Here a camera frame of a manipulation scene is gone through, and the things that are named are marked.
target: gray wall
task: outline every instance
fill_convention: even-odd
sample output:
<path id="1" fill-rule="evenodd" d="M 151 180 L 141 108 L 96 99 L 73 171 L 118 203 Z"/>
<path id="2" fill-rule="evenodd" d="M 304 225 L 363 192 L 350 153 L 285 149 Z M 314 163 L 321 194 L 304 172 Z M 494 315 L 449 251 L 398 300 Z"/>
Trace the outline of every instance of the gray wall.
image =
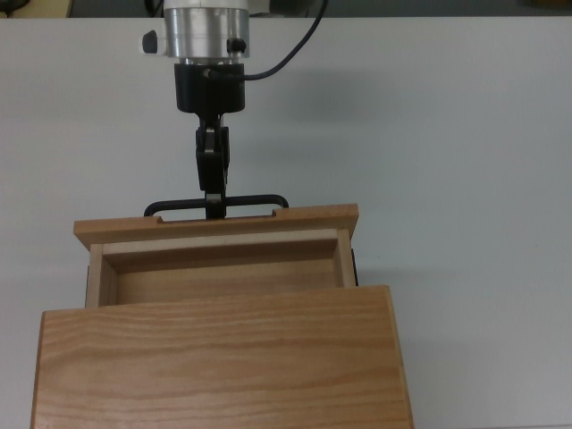
<path id="1" fill-rule="evenodd" d="M 493 16 L 570 14 L 533 9 L 521 0 L 330 0 L 327 16 Z M 146 17 L 143 0 L 73 0 L 71 16 Z"/>

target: black knob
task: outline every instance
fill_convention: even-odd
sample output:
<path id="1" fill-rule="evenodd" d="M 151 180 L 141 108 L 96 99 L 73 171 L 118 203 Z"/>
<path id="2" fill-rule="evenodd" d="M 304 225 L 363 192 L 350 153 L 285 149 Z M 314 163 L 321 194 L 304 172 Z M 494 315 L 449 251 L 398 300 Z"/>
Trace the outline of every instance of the black knob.
<path id="1" fill-rule="evenodd" d="M 149 31 L 143 39 L 141 40 L 141 45 L 143 46 L 143 52 L 145 54 L 156 54 L 158 50 L 158 38 L 157 33 L 154 29 Z"/>
<path id="2" fill-rule="evenodd" d="M 241 38 L 229 38 L 226 41 L 226 52 L 229 54 L 240 52 L 244 54 L 247 50 L 247 42 Z"/>

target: wooden panel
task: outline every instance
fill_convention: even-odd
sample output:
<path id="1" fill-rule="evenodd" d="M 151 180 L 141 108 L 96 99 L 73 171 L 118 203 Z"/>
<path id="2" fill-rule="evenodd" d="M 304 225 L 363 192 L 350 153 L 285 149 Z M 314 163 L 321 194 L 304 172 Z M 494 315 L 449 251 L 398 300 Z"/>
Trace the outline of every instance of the wooden panel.
<path id="1" fill-rule="evenodd" d="M 354 272 L 354 260 L 351 255 L 351 242 L 348 230 L 338 231 L 338 245 L 336 246 L 333 263 L 336 268 L 336 282 L 341 288 L 356 286 L 356 273 Z"/>
<path id="2" fill-rule="evenodd" d="M 353 234 L 358 222 L 358 206 L 283 208 L 271 216 L 164 222 L 161 217 L 132 217 L 77 221 L 73 233 L 86 248 L 91 244 L 124 241 L 206 237 L 251 232 L 347 229 Z"/>
<path id="3" fill-rule="evenodd" d="M 34 429 L 412 427 L 387 288 L 46 312 Z"/>
<path id="4" fill-rule="evenodd" d="M 89 251 L 86 308 L 115 305 L 117 273 L 105 260 L 103 250 L 103 245 L 94 244 Z"/>
<path id="5" fill-rule="evenodd" d="M 336 230 L 282 231 L 103 245 L 118 273 L 332 257 Z"/>
<path id="6" fill-rule="evenodd" d="M 31 0 L 14 11 L 11 18 L 67 18 L 72 9 L 71 0 Z"/>
<path id="7" fill-rule="evenodd" d="M 331 259 L 125 273 L 116 304 L 326 289 L 336 286 L 334 273 Z"/>

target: wood grain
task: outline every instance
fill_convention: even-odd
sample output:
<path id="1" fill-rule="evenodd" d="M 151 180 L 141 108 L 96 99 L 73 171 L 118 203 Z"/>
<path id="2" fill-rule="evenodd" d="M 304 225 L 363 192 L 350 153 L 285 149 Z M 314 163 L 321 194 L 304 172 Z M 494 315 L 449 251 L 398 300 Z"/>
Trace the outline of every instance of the wood grain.
<path id="1" fill-rule="evenodd" d="M 280 231 L 103 245 L 117 273 L 332 257 L 336 230 Z"/>
<path id="2" fill-rule="evenodd" d="M 347 229 L 353 234 L 358 205 L 283 208 L 270 216 L 164 222 L 159 216 L 77 221 L 73 233 L 86 248 L 92 244 L 272 231 Z"/>
<path id="3" fill-rule="evenodd" d="M 339 288 L 356 286 L 356 274 L 348 230 L 338 231 L 337 246 L 333 254 L 333 266 L 336 270 L 336 282 Z"/>
<path id="4" fill-rule="evenodd" d="M 331 259 L 145 271 L 118 275 L 117 305 L 336 287 Z"/>
<path id="5" fill-rule="evenodd" d="M 72 9 L 71 0 L 31 0 L 13 12 L 11 18 L 67 18 Z"/>
<path id="6" fill-rule="evenodd" d="M 33 429 L 411 428 L 388 290 L 46 312 Z"/>
<path id="7" fill-rule="evenodd" d="M 94 244 L 89 251 L 86 308 L 114 306 L 117 297 L 117 272 L 105 260 L 104 246 Z"/>

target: silver cylinder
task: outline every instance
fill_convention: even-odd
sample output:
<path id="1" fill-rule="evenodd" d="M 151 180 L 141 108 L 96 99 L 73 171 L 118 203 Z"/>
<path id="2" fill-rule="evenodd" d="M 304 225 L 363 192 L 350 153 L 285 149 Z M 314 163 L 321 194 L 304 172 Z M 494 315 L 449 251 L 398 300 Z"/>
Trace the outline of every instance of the silver cylinder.
<path id="1" fill-rule="evenodd" d="M 167 55 L 211 63 L 249 57 L 248 11 L 185 7 L 165 9 Z M 227 40 L 241 38 L 246 51 L 228 52 Z"/>

